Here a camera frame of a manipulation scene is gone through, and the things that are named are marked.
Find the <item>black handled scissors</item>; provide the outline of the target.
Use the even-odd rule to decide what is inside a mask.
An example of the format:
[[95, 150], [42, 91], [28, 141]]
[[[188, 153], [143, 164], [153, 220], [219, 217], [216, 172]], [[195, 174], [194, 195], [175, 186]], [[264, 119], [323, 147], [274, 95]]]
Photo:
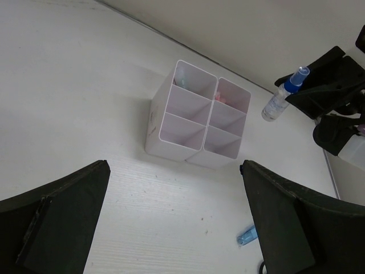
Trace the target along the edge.
[[265, 262], [262, 261], [258, 267], [258, 274], [267, 274]]

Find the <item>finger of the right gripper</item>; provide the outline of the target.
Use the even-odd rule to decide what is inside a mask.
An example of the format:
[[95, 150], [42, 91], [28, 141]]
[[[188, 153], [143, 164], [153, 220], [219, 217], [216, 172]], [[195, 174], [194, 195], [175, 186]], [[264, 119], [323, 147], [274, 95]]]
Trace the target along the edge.
[[337, 86], [346, 86], [347, 80], [344, 73], [340, 70], [345, 52], [335, 46], [319, 59], [309, 64], [309, 75], [303, 79], [302, 84], [305, 86], [319, 86], [321, 84], [334, 84]]
[[340, 69], [347, 80], [346, 86], [321, 84], [303, 87], [286, 100], [311, 119], [317, 119], [332, 111], [341, 115], [360, 113], [364, 102], [364, 68], [349, 56], [343, 57]]

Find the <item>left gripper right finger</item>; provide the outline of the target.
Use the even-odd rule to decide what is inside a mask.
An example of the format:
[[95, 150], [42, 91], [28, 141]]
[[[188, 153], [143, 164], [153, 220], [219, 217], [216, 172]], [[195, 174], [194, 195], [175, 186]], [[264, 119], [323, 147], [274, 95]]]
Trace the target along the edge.
[[364, 206], [240, 166], [268, 273], [364, 273]]

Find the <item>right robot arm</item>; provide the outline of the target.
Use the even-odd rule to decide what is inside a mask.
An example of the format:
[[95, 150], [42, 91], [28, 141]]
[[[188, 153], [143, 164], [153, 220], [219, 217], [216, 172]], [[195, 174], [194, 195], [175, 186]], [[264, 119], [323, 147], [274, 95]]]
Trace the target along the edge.
[[317, 121], [315, 143], [330, 154], [364, 169], [364, 31], [352, 55], [334, 46], [309, 65], [305, 78], [290, 74], [276, 80], [288, 89], [301, 84], [287, 103]]

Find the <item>blue correction tape dispenser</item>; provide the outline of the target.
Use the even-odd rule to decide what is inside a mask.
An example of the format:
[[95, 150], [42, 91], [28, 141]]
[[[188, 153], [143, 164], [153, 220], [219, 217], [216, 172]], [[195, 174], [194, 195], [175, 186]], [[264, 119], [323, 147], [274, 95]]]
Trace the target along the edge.
[[257, 230], [255, 225], [247, 228], [236, 237], [237, 244], [241, 247], [247, 245], [258, 238]]

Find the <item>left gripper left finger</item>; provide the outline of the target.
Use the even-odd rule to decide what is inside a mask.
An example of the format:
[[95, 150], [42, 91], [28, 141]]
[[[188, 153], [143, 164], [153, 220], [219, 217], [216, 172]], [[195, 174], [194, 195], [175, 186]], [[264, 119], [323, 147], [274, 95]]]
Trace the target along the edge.
[[83, 273], [110, 178], [98, 160], [1, 201], [1, 273]]

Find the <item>red pen clear cap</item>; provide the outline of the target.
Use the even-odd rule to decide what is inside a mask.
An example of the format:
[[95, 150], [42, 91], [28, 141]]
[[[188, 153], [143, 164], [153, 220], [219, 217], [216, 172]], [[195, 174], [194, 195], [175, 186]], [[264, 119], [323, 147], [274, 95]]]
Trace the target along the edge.
[[221, 102], [223, 104], [226, 104], [226, 99], [224, 96], [222, 96], [222, 94], [220, 92], [217, 91], [216, 95], [215, 95], [215, 100], [218, 102]]

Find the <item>blue cap spray bottle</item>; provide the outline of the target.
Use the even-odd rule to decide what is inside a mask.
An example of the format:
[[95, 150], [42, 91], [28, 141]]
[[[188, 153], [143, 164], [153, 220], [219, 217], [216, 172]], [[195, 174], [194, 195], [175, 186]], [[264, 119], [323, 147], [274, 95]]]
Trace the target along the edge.
[[288, 107], [289, 102], [286, 98], [299, 91], [305, 79], [309, 76], [310, 69], [308, 67], [299, 67], [299, 69], [288, 79], [281, 84], [263, 108], [261, 115], [267, 122], [276, 120]]

